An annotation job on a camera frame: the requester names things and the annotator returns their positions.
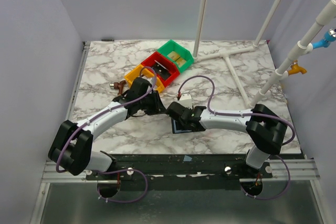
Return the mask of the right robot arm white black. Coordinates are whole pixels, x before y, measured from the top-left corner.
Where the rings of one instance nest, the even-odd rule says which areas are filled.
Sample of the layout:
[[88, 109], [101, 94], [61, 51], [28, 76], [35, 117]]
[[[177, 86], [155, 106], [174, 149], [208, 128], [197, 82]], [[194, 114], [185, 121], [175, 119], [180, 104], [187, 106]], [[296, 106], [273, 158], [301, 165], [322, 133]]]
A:
[[189, 109], [178, 102], [173, 102], [165, 113], [182, 129], [191, 132], [224, 129], [247, 133], [254, 146], [248, 151], [245, 162], [241, 165], [241, 171], [249, 178], [259, 174], [266, 159], [280, 153], [287, 131], [284, 120], [261, 104], [250, 110], [211, 113], [204, 106]]

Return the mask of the black leather card holder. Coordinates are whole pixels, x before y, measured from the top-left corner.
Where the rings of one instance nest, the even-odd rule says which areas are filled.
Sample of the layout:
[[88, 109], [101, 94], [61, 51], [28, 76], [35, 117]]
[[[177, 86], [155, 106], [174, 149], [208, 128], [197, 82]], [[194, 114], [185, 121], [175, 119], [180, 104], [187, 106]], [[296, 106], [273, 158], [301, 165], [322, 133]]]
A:
[[174, 119], [171, 119], [172, 125], [172, 133], [173, 134], [182, 134], [182, 133], [190, 133], [190, 132], [203, 132], [205, 129], [199, 125], [195, 129], [187, 129], [180, 122], [177, 122]]

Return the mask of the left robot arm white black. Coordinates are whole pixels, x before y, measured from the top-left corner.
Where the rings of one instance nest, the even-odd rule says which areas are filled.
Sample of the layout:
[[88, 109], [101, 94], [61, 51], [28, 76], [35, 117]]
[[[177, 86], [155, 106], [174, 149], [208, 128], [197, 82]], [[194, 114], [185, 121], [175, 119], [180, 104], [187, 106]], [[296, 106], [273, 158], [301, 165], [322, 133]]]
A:
[[60, 173], [77, 176], [84, 170], [97, 171], [104, 179], [116, 175], [114, 158], [106, 152], [94, 152], [94, 140], [114, 125], [135, 115], [138, 111], [147, 115], [162, 114], [165, 107], [159, 92], [149, 81], [137, 77], [131, 88], [115, 97], [110, 104], [96, 114], [77, 123], [66, 120], [61, 123], [48, 152], [48, 158], [57, 165]]

